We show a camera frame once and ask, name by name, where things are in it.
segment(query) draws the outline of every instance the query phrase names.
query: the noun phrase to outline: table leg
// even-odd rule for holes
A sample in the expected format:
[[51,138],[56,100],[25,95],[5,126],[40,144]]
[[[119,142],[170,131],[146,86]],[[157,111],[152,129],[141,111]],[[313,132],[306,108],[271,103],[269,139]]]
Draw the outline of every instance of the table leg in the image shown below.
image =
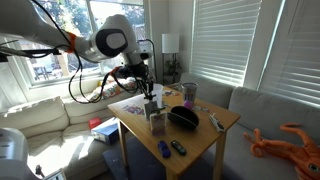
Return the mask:
[[174,174],[170,169],[166,168],[167,180],[178,180],[178,175]]
[[128,156],[127,156],[127,144],[126,144],[126,136],[125,136],[126,127],[122,124],[120,120],[118,122],[118,131],[119,131],[119,139],[120,139],[120,145],[121,145],[123,164],[125,167],[127,167]]
[[226,137],[227,137],[227,133],[225,132],[217,140],[216,156],[215,156],[214,170],[213,170],[213,179],[214,180],[219,180],[221,177],[222,166],[223,166],[224,147],[226,144]]

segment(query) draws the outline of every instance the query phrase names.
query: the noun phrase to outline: black cable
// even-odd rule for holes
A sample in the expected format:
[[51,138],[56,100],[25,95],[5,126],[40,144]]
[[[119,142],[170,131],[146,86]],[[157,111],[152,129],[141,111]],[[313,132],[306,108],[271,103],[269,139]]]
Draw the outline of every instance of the black cable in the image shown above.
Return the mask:
[[146,39],[147,41],[149,41],[152,44],[152,50],[153,50],[153,58],[154,58],[154,74],[155,74],[155,78],[156,80],[158,80],[157,78],[157,61],[156,61],[156,53],[155,53],[155,49],[154,49],[154,44],[150,39]]
[[[60,27],[58,26],[58,24],[54,21],[54,19],[51,17],[50,13],[49,13],[39,2],[37,2],[36,0],[31,0],[31,1],[34,2],[36,5],[38,5],[38,6],[47,14],[47,16],[48,16],[48,17],[50,18],[50,20],[53,22],[53,24],[55,25],[55,27],[58,29],[58,31],[61,33],[61,35],[65,38],[65,40],[66,40],[66,41],[68,42],[68,44],[69,44],[69,46],[67,46],[67,45],[59,45],[59,47],[61,47],[61,46],[67,46],[67,47],[70,48],[70,47],[71,47],[71,42],[69,41],[69,39],[67,38],[67,36],[62,32],[61,28],[60,28]],[[78,102],[78,103],[85,103],[85,104],[91,103],[91,101],[89,101],[89,100],[86,98],[86,96],[83,94],[83,91],[82,91],[81,81],[82,81],[83,66],[82,66],[82,62],[81,62],[81,60],[80,60],[80,56],[79,56],[78,52],[76,51],[76,49],[74,49],[74,54],[75,54],[75,56],[76,56],[77,59],[78,59],[79,66],[78,66],[76,72],[74,73],[74,75],[70,78],[69,85],[68,85],[69,94],[70,94],[70,96],[72,97],[72,99],[75,100],[75,101]],[[80,93],[81,93],[82,97],[84,97],[84,98],[87,100],[87,102],[78,101],[78,100],[73,96],[73,94],[72,94],[72,92],[71,92],[71,84],[72,84],[72,81],[73,81],[73,79],[75,78],[76,74],[79,72],[79,70],[80,70],[80,73],[81,73],[81,74],[80,74],[80,77],[79,77]]]
[[12,41],[8,41],[8,42],[4,42],[4,43],[1,43],[0,46],[2,45],[5,45],[5,44],[9,44],[9,43],[13,43],[13,42],[17,42],[19,40],[12,40]]
[[64,46],[67,47],[67,48],[70,48],[70,46],[68,46],[68,45],[58,45],[58,46],[54,47],[53,49],[49,50],[47,53],[45,53],[43,55],[35,56],[33,54],[28,54],[28,55],[25,55],[24,57],[28,57],[28,58],[43,58],[43,57],[48,56],[49,54],[54,53],[56,50],[58,50],[59,48],[64,47]]
[[122,86],[121,83],[119,83],[117,77],[114,77],[114,80],[116,81],[116,83],[118,84],[118,86],[119,86],[120,88],[124,89],[124,90],[125,90],[126,92],[128,92],[128,93],[135,94],[135,93],[138,91],[138,86],[137,86],[135,89],[133,89],[133,90],[128,90],[127,88],[125,88],[124,86]]
[[48,49],[46,52],[43,52],[44,53],[43,55],[39,55],[39,56],[34,56],[33,54],[29,54],[21,50],[15,50],[15,49],[3,47],[3,46],[0,47],[0,52],[7,55],[16,55],[16,56],[22,56],[27,58],[42,58],[42,57],[48,56],[51,53],[55,53],[58,49],[57,47],[53,49]]

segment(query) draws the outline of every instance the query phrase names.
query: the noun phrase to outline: pillow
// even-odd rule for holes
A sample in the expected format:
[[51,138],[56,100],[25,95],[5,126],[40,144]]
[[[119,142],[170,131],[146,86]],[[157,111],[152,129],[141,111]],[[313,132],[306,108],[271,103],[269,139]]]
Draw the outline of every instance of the pillow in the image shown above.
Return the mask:
[[[136,82],[134,78],[120,79],[118,81],[126,89],[132,90],[136,88]],[[125,90],[122,89],[116,82],[108,83],[103,88],[101,100],[116,96],[122,93],[123,91]],[[95,100],[99,96],[100,92],[101,92],[101,86],[97,87],[88,96],[88,99],[90,99],[91,101]]]
[[0,113],[0,127],[27,128],[57,119],[65,114],[60,97],[14,106]]

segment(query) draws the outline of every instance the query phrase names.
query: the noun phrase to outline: blue rug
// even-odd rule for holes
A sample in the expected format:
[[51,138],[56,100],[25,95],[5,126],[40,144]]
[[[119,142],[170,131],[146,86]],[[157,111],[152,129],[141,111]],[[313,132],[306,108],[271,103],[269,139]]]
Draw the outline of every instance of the blue rug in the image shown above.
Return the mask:
[[[127,153],[129,167],[123,166],[121,146],[119,143],[103,153],[105,162],[116,180],[165,180],[166,169],[137,138],[127,140]],[[199,158],[191,165],[180,180],[212,180],[213,156],[209,164],[203,158]]]

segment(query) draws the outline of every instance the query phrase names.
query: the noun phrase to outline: lamp shade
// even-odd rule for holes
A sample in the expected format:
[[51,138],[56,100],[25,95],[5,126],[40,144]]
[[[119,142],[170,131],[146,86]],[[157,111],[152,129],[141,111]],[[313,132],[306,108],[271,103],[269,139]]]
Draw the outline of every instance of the lamp shade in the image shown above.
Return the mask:
[[162,34],[162,53],[179,52],[179,34]]

